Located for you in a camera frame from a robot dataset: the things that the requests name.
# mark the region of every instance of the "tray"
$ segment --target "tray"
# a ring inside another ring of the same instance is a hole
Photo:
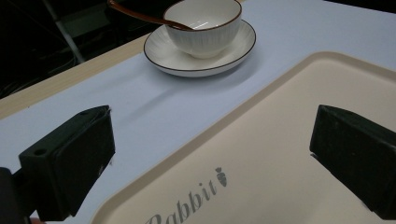
[[[396,72],[315,53],[125,189],[92,223],[387,223],[310,156],[318,105],[396,130]]]

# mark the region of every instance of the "spoon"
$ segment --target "spoon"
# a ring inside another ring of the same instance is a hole
[[[168,21],[168,20],[165,20],[165,19],[159,19],[159,18],[155,18],[155,17],[150,17],[148,15],[144,15],[144,14],[141,14],[141,13],[138,13],[138,12],[134,12],[134,11],[132,11],[132,10],[130,10],[130,9],[126,8],[126,7],[123,7],[122,5],[116,3],[114,0],[107,0],[107,4],[110,7],[116,9],[117,11],[120,11],[120,12],[122,12],[122,13],[128,15],[128,16],[137,18],[137,19],[142,20],[142,21],[148,21],[148,22],[157,23],[157,24],[170,25],[170,26],[174,26],[174,27],[176,27],[178,29],[181,29],[181,30],[187,30],[187,31],[193,30],[192,28],[190,28],[190,27],[188,27],[186,25],[183,25],[181,23],[178,23],[176,21]]]

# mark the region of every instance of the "white saucer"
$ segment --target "white saucer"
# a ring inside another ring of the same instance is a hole
[[[196,59],[177,49],[164,26],[146,40],[146,57],[165,73],[181,77],[207,77],[225,72],[246,59],[256,43],[256,33],[246,21],[230,47],[210,59]]]

